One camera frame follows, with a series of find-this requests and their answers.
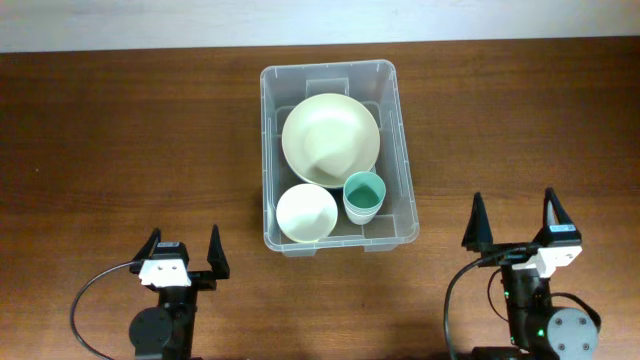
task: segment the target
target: white bowl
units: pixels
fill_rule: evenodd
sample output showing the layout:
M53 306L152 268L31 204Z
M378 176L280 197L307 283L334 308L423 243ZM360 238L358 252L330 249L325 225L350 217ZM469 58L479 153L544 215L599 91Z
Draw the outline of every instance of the white bowl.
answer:
M278 201L276 220L291 240L316 242L331 234L338 221L338 205L318 185L300 184L287 190Z
M349 176L373 168L380 132L373 115L358 101L320 94L291 111L282 130L282 149L300 178L336 189Z

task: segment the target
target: gray plastic bin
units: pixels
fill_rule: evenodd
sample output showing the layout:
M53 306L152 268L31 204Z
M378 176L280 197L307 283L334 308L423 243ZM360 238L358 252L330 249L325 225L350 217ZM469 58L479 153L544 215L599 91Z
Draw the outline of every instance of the gray plastic bin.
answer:
M286 256L313 256L318 249L346 246L364 246L365 251L389 251L416 239L420 224L393 64L386 60L371 60L270 66L260 75L260 93L264 241L271 250ZM276 221L280 196L303 182L284 158L282 127L296 105L322 93L348 95L373 114L380 128L380 154L373 171L385 181L387 195L375 218L361 226L347 218L342 190L331 191L339 212L335 229L316 243L300 244L287 238Z

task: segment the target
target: brown wooden tabletop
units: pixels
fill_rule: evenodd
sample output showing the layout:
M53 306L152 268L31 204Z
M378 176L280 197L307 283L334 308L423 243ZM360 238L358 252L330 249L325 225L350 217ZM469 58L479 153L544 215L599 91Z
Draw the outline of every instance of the brown wooden tabletop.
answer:
M260 72L377 58L398 71L420 236L382 253L269 250ZM476 257L460 247L474 192L496 242L530 241L547 186L584 248L552 290L600 311L596 359L640 354L640 38L3 54L0 126L0 358L90 358L69 328L80 287L154 227L204 270L215 222L232 274L199 296L194 356L434 359L446 286ZM461 351L509 344L491 271L454 291ZM156 301L109 275L79 330L132 358L129 323Z

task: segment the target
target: white wall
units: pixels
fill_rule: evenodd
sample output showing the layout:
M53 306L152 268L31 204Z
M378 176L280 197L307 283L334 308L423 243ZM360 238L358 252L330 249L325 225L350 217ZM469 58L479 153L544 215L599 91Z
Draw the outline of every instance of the white wall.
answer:
M640 0L0 0L0 52L640 34Z

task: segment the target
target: storage container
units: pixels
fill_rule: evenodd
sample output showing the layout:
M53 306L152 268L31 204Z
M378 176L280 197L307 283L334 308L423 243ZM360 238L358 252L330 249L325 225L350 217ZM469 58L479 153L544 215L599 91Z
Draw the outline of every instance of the storage container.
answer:
M262 204L264 241L286 256L313 256L318 249L364 246L365 251L389 251L416 239L420 232L400 112L396 70L386 60L270 66L260 75L262 107ZM362 103L380 129L380 154L372 171L384 180L382 208L366 225L349 221L342 190L330 190L338 204L338 222L316 243L287 238L276 221L276 205L290 187L303 183L285 160L281 135L284 122L304 99L322 93L348 95Z

